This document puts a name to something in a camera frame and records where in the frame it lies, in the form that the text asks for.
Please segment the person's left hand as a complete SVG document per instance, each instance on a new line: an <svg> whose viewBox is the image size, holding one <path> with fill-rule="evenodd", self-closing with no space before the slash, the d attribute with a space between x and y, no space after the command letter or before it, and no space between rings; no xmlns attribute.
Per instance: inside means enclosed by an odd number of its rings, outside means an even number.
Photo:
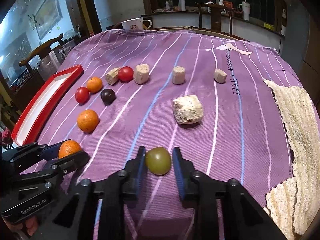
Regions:
<svg viewBox="0 0 320 240"><path fill-rule="evenodd" d="M10 231L14 232L14 231L22 230L23 228L25 228L29 236L32 236L39 227L38 220L37 220L36 216L28 218L27 220L25 220L21 224L16 224L16 225L10 224L4 218L3 218L3 220L4 220L5 224L7 225L7 227L10 229Z"/></svg>

